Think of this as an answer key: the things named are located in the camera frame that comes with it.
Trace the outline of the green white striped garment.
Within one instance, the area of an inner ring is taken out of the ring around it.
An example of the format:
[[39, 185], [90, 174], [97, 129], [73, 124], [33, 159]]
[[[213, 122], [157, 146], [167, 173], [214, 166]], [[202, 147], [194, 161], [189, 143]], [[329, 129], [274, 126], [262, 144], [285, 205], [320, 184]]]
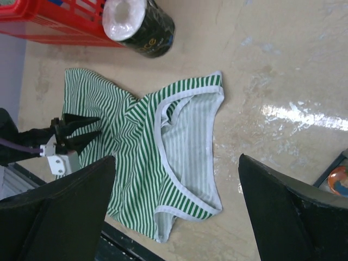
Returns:
[[213, 128], [223, 100], [220, 71], [179, 80], [143, 98], [95, 71], [65, 71], [63, 112], [100, 118], [74, 133], [101, 131], [80, 154], [80, 165], [115, 158], [111, 218], [165, 243], [177, 218], [203, 221], [222, 211]]

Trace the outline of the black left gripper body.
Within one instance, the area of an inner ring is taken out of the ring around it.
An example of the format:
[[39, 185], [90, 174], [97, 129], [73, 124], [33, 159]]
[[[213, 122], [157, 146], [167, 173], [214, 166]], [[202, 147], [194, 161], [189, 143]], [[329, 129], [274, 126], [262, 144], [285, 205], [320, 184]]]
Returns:
[[81, 152], [78, 142], [74, 138], [68, 138], [76, 129], [79, 128], [79, 122], [82, 119], [79, 115], [62, 114], [61, 119], [55, 117], [51, 120], [50, 130], [53, 131], [56, 142], [56, 152], [76, 151]]

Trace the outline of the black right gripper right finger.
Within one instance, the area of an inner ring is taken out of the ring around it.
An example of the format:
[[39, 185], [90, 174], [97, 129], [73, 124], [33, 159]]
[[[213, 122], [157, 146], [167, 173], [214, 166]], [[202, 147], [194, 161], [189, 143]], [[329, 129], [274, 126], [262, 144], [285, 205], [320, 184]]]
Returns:
[[347, 199], [242, 154], [239, 179], [261, 260], [347, 260]]

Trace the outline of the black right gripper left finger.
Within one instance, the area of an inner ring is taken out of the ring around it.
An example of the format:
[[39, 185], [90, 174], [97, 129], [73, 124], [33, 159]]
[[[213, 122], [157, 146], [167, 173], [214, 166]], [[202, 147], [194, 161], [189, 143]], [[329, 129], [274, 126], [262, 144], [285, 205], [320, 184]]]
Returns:
[[115, 158], [1, 200], [1, 260], [94, 260]]

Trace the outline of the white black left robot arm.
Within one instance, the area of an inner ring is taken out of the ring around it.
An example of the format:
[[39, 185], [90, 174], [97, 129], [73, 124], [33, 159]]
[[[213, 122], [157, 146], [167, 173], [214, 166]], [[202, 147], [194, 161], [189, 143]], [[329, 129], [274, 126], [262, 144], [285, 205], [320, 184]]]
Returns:
[[41, 146], [48, 145], [50, 138], [55, 138], [54, 154], [67, 155], [77, 152], [78, 155], [87, 145], [97, 138], [100, 130], [71, 137], [74, 131], [100, 120], [99, 117], [85, 117], [73, 114], [63, 114], [62, 118], [54, 118], [51, 125], [43, 129], [31, 129], [19, 132], [10, 114], [1, 109], [1, 165], [26, 159], [38, 158], [43, 154]]

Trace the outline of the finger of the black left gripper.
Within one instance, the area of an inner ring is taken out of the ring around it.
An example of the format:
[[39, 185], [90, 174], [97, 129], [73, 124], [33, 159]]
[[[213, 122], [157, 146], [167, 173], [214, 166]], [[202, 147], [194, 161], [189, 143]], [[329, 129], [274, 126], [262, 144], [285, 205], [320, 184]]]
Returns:
[[89, 143], [101, 134], [101, 131], [97, 130], [68, 138], [72, 133], [72, 130], [65, 131], [65, 152], [82, 152]]
[[64, 114], [65, 125], [70, 128], [80, 128], [99, 121], [99, 117], [86, 117], [74, 114]]

